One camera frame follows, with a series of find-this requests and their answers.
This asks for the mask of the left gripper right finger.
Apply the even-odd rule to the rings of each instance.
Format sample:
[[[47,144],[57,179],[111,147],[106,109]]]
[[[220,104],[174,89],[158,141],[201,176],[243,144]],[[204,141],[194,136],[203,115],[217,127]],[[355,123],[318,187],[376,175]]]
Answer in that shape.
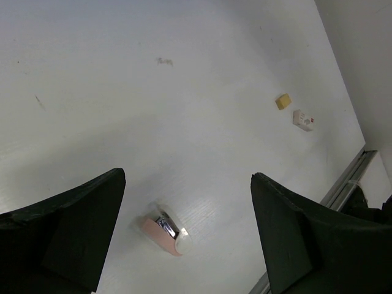
[[[390,293],[391,225],[349,216],[263,173],[252,202],[273,293]]]

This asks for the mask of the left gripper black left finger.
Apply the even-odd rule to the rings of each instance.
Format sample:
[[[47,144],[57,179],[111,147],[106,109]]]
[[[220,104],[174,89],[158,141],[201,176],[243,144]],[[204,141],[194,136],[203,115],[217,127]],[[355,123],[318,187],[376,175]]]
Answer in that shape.
[[[126,186],[114,168],[1,214],[1,293],[94,293]]]

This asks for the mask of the pink white eraser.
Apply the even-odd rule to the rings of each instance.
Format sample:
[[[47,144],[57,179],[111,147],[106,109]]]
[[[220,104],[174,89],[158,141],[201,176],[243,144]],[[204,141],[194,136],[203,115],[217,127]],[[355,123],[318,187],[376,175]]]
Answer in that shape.
[[[135,219],[139,230],[163,251],[181,257],[191,251],[193,240],[185,225],[167,205],[150,203]]]

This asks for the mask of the white red eraser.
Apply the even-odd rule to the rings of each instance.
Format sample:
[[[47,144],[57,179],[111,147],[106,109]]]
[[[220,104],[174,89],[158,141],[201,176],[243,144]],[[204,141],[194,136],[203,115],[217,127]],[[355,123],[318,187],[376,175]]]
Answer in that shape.
[[[306,132],[310,132],[314,129],[314,118],[303,113],[301,110],[295,110],[293,112],[293,125]]]

